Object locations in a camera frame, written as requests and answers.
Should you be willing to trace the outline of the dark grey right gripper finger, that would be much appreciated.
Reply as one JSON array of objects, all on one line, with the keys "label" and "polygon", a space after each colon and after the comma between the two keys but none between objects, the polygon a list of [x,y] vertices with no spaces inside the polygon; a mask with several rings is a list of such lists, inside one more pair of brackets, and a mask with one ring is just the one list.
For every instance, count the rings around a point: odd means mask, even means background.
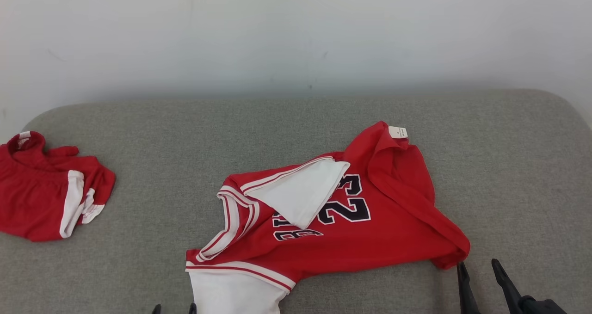
[{"label": "dark grey right gripper finger", "polygon": [[502,288],[506,305],[510,314],[526,314],[524,310],[524,297],[520,294],[511,278],[497,259],[491,260],[491,267],[495,274],[497,284]]},{"label": "dark grey right gripper finger", "polygon": [[476,299],[470,286],[470,278],[465,263],[458,263],[457,286],[459,291],[460,313],[461,314],[480,314]]}]

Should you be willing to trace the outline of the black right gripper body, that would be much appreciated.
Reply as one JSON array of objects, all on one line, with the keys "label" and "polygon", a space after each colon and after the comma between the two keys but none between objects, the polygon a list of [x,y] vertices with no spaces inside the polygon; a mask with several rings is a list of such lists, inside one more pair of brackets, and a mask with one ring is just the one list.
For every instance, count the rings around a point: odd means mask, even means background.
[{"label": "black right gripper body", "polygon": [[566,314],[566,312],[551,299],[537,301],[531,296],[523,296],[518,302],[523,314]]}]

